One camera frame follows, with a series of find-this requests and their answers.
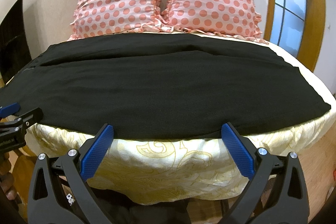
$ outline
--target black blanket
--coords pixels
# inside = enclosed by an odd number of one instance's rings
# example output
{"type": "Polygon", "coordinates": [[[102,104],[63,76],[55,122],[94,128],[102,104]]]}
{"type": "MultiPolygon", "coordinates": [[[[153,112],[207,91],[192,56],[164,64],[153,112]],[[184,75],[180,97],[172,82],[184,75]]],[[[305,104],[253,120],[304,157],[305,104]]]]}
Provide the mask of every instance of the black blanket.
{"type": "Polygon", "coordinates": [[[192,34],[129,33],[52,45],[0,89],[42,124],[121,139],[220,138],[322,116],[330,105],[268,47],[192,34]]]}

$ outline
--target yellow bed sheet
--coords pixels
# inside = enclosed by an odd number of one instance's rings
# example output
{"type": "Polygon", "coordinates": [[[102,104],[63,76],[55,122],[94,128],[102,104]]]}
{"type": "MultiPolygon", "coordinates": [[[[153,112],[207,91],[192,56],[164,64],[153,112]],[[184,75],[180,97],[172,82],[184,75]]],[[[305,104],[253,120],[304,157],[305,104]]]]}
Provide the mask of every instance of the yellow bed sheet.
{"type": "MultiPolygon", "coordinates": [[[[214,38],[257,44],[234,38],[214,38]]],[[[265,147],[272,154],[300,152],[320,139],[336,120],[335,98],[313,73],[285,50],[272,43],[258,45],[269,47],[286,62],[299,67],[307,82],[331,105],[331,110],[317,119],[248,137],[256,147],[265,147]]],[[[27,130],[26,142],[36,155],[43,152],[55,157],[72,148],[78,149],[92,137],[35,124],[27,130]]],[[[136,203],[154,204],[190,197],[209,200],[231,198],[242,192],[247,181],[241,176],[221,139],[150,142],[115,139],[88,183],[91,187],[124,193],[136,203]]]]}

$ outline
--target screw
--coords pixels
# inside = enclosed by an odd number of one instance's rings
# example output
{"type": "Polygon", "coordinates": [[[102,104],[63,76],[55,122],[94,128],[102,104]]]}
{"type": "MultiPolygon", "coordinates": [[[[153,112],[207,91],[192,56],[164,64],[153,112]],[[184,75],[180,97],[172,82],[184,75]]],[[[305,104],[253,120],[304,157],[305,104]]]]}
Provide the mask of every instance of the screw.
{"type": "Polygon", "coordinates": [[[260,155],[266,155],[266,154],[267,154],[267,150],[266,150],[265,148],[259,148],[259,149],[258,149],[258,153],[259,153],[260,155]]]}
{"type": "Polygon", "coordinates": [[[39,160],[44,160],[45,158],[45,153],[39,154],[39,160]]]}
{"type": "Polygon", "coordinates": [[[68,152],[68,155],[70,156],[70,157],[73,157],[74,155],[76,155],[77,154],[77,150],[76,149],[71,149],[69,152],[68,152]]]}
{"type": "Polygon", "coordinates": [[[290,152],[289,155],[290,155],[291,158],[293,158],[293,159],[296,159],[296,158],[297,158],[297,153],[295,153],[295,152],[290,152]]]}

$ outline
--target blue gripper pad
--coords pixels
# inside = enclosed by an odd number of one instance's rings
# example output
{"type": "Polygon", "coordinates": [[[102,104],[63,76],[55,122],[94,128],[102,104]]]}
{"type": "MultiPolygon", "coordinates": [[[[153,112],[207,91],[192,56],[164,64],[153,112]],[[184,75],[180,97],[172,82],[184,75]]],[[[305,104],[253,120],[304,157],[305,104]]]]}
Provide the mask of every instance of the blue gripper pad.
{"type": "Polygon", "coordinates": [[[81,161],[81,177],[84,181],[87,181],[95,175],[101,161],[113,142],[113,136],[113,126],[108,124],[91,145],[88,152],[86,152],[81,161]]]}
{"type": "Polygon", "coordinates": [[[244,177],[248,177],[249,180],[252,180],[255,170],[254,160],[250,153],[227,123],[222,125],[221,135],[222,140],[236,163],[240,173],[244,177]]]}
{"type": "Polygon", "coordinates": [[[0,119],[6,118],[9,115],[13,115],[19,110],[20,110],[20,105],[18,103],[14,103],[9,106],[1,107],[0,108],[0,119]]]}

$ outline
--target window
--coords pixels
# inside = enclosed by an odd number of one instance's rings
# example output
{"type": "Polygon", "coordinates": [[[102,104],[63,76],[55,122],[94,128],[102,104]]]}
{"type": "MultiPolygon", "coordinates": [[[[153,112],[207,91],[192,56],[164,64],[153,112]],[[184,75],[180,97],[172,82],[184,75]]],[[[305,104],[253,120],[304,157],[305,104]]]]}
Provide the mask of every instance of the window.
{"type": "Polygon", "coordinates": [[[270,41],[297,56],[305,25],[306,0],[275,0],[270,41]]]}

